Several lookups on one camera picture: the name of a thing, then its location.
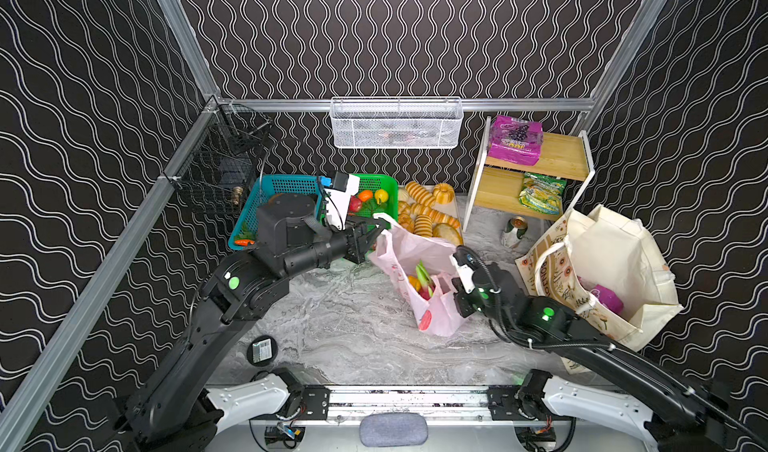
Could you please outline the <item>pink dragon fruit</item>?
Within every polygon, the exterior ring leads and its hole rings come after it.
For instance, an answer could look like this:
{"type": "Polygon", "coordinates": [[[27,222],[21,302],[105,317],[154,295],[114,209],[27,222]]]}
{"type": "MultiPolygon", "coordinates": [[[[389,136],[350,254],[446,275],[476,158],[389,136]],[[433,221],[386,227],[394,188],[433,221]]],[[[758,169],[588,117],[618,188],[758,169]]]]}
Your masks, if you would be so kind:
{"type": "Polygon", "coordinates": [[[417,277],[421,283],[421,291],[418,294],[424,300],[432,298],[435,294],[436,284],[422,261],[417,264],[414,277],[417,277]]]}

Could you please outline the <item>pink peach plastic bag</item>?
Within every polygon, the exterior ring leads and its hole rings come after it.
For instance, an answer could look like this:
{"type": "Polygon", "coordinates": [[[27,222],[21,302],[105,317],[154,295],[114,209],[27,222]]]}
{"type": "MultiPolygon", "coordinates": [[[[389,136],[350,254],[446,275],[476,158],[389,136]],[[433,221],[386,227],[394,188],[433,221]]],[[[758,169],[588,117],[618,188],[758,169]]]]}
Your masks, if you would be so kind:
{"type": "Polygon", "coordinates": [[[413,234],[386,213],[374,217],[385,220],[389,228],[378,236],[368,258],[409,304],[421,331],[452,336],[465,322],[454,300],[452,280],[458,273],[452,259],[456,246],[440,238],[413,234]]]}

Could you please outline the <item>yellow pear fruit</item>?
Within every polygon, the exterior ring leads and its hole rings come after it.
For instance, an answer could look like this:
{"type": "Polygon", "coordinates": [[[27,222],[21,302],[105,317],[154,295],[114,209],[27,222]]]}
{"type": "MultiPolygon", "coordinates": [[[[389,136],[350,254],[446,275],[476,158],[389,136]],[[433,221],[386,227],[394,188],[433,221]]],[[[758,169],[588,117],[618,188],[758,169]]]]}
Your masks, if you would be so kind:
{"type": "Polygon", "coordinates": [[[418,280],[418,278],[417,278],[417,277],[414,277],[414,276],[408,276],[408,281],[409,281],[410,285],[411,285],[411,286],[412,286],[412,287],[413,287],[413,288],[414,288],[414,289],[415,289],[417,292],[420,292],[420,291],[421,291],[421,283],[420,283],[420,281],[418,280]]]}

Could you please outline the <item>floral canvas tote bag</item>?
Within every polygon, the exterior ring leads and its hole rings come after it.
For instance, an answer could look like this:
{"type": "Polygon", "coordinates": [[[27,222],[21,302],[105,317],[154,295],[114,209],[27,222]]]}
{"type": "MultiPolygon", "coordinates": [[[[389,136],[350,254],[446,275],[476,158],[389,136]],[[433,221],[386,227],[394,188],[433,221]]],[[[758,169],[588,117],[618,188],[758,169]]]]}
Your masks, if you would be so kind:
{"type": "Polygon", "coordinates": [[[650,231],[601,204],[588,214],[564,213],[516,266],[527,294],[554,299],[635,352],[683,309],[675,275],[650,231]],[[622,299],[620,314],[591,294],[596,284],[622,299]]]}

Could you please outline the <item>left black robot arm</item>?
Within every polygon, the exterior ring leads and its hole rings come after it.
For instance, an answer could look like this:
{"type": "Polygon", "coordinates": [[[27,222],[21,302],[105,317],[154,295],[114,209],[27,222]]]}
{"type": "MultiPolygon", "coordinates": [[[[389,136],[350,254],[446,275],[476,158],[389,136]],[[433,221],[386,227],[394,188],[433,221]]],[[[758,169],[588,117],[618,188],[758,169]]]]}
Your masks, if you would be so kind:
{"type": "Polygon", "coordinates": [[[312,195],[284,193],[257,210],[257,240],[220,262],[199,288],[190,323],[158,369],[124,403],[116,424],[131,451],[202,451],[226,429],[273,415],[287,420],[303,387],[288,372],[224,388],[206,383],[227,352],[289,292],[292,278],[340,258],[362,263],[383,218],[340,228],[315,217],[312,195]]]}

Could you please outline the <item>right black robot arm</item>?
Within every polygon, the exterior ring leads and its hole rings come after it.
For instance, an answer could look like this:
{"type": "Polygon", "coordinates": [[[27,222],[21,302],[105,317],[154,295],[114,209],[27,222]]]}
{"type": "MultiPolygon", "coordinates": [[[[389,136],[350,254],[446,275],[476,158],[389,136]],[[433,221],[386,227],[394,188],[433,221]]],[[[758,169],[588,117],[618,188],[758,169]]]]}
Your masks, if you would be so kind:
{"type": "Polygon", "coordinates": [[[767,446],[766,434],[729,414],[725,390],[665,370],[551,298],[525,295],[496,264],[462,266],[452,284],[462,316],[481,313],[502,341],[574,361],[619,389],[578,392],[551,373],[530,371],[517,390],[522,415],[588,420],[660,451],[723,451],[740,437],[767,446]]]}

